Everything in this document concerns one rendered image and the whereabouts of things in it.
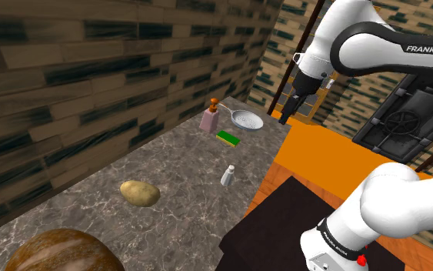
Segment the silver frying pan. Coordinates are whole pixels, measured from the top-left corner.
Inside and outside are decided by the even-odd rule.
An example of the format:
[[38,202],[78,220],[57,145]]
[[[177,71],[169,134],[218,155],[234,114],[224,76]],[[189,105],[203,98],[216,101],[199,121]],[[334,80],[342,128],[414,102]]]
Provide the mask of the silver frying pan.
[[247,110],[232,110],[222,103],[219,103],[219,105],[231,113],[232,122],[240,129],[257,131],[264,125],[263,120],[253,112]]

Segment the dark grey stove top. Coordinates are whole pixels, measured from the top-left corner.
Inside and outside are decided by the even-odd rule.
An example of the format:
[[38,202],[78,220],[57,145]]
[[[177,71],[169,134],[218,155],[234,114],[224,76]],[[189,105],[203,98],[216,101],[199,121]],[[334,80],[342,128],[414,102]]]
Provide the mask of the dark grey stove top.
[[408,163],[433,143],[433,75],[406,75],[352,141]]

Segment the dark robot stand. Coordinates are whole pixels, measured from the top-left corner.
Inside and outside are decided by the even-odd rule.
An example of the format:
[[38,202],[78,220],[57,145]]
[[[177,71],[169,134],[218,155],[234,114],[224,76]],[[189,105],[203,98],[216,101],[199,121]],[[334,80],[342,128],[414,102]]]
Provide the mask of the dark robot stand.
[[308,271],[301,234],[333,211],[289,177],[223,237],[215,271]]

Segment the yellow potato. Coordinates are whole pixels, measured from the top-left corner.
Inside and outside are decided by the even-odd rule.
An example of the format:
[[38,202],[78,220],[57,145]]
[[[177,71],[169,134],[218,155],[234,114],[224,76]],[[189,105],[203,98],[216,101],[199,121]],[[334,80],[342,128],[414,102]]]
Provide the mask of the yellow potato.
[[139,207],[153,206],[161,197],[158,187],[135,180],[123,182],[120,192],[127,202]]

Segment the green and yellow sponge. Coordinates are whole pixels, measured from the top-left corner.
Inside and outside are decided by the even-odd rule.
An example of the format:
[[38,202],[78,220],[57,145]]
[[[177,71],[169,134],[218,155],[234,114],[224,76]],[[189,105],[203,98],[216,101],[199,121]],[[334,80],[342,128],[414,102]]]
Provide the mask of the green and yellow sponge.
[[233,136],[232,134],[221,130],[216,134],[216,138],[228,144],[231,147],[236,147],[240,143],[240,139]]

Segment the white salt shaker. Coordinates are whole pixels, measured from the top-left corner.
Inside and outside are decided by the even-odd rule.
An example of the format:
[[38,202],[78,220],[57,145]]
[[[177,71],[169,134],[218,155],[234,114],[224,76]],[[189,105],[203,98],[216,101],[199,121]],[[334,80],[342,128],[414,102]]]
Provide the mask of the white salt shaker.
[[235,167],[233,165],[230,165],[226,170],[223,176],[221,177],[220,183],[223,186],[229,186],[231,184],[231,181],[233,180]]

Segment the pink soap dispenser orange pump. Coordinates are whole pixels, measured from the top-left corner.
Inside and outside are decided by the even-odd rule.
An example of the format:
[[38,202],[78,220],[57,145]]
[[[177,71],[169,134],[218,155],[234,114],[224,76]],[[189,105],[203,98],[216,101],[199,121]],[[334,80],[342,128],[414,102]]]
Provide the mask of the pink soap dispenser orange pump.
[[200,129],[208,133],[214,132],[217,129],[219,117],[219,111],[217,108],[218,103],[219,100],[217,98],[211,99],[211,105],[204,111],[204,114],[202,116],[202,120],[199,126]]

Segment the orange framed window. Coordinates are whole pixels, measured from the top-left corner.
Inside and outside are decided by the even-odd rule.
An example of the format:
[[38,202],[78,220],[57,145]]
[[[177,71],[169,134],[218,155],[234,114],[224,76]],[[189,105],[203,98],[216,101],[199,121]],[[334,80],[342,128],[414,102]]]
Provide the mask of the orange framed window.
[[323,79],[320,88],[315,93],[302,97],[295,94],[295,88],[292,85],[294,78],[294,75],[289,76],[277,101],[277,105],[281,107],[281,116],[278,122],[282,125],[290,118],[306,124],[310,123],[333,83],[338,78],[338,73],[333,72],[329,77]]

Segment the brown bread loaf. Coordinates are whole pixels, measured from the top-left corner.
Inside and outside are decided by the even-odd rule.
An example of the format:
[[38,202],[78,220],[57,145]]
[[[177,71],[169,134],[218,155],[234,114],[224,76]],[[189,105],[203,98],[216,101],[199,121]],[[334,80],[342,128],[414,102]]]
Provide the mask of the brown bread loaf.
[[20,246],[5,271],[125,271],[125,268],[94,236],[76,229],[51,229]]

